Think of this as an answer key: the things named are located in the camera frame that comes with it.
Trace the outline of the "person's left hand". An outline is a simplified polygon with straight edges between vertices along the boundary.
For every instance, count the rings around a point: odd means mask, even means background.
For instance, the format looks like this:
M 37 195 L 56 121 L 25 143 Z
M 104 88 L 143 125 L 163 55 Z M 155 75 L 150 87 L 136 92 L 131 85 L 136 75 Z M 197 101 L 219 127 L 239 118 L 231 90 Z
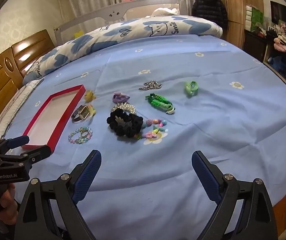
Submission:
M 0 211 L 0 220 L 7 225 L 14 225 L 17 221 L 18 205 L 14 199 L 15 189 L 15 185 L 10 183 L 7 191 L 5 191 L 0 198 L 0 205 L 2 207 Z

